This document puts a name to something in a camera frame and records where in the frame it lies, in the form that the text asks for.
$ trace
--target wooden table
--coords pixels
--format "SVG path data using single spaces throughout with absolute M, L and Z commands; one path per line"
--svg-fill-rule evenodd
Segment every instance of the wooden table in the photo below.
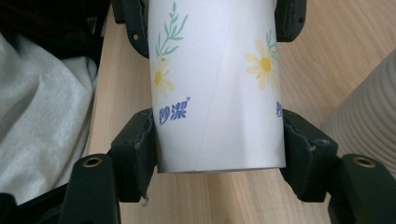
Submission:
M 395 0 L 310 0 L 306 24 L 279 43 L 283 106 L 316 126 L 396 47 Z M 149 61 L 109 11 L 89 153 L 105 153 L 132 115 L 151 107 Z M 326 203 L 301 203 L 280 172 L 155 174 L 149 203 L 121 205 L 122 223 L 330 223 Z

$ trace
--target paper roll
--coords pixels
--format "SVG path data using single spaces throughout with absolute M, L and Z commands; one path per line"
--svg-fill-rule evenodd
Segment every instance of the paper roll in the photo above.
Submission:
M 339 156 L 372 157 L 396 178 L 396 50 L 327 118 L 322 131 L 338 143 Z
M 284 167 L 272 0 L 151 0 L 159 172 Z

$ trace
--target ribbed cylinder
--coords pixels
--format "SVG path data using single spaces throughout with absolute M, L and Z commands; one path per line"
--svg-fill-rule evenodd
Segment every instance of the ribbed cylinder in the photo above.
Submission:
M 339 144 L 339 156 L 372 157 L 396 178 L 396 50 L 327 118 L 322 131 Z

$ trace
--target yellow flower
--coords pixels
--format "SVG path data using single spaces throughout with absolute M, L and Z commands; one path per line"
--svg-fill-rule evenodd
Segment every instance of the yellow flower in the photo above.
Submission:
M 259 80 L 260 89 L 264 90 L 266 83 L 269 83 L 273 91 L 278 91 L 279 86 L 276 81 L 278 68 L 277 60 L 273 57 L 274 52 L 269 47 L 264 46 L 260 39 L 254 41 L 254 46 L 260 55 L 256 56 L 250 52 L 245 55 L 245 59 L 253 63 L 253 65 L 247 68 L 247 72 L 251 75 L 256 75 L 256 78 Z
M 154 71 L 154 79 L 152 80 L 151 87 L 153 89 L 154 98 L 157 98 L 160 94 L 166 97 L 167 91 L 173 91 L 175 89 L 175 84 L 166 78 L 166 76 L 169 74 L 169 71 L 165 71 L 165 67 L 168 64 L 169 60 L 167 59 L 163 61 L 163 56 L 160 55 L 158 64 L 153 65 L 152 71 Z

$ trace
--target gray fabric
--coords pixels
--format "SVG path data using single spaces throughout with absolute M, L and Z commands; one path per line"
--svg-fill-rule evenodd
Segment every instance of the gray fabric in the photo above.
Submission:
M 96 72 L 88 58 L 60 61 L 0 35 L 0 192 L 24 203 L 67 180 L 85 147 Z

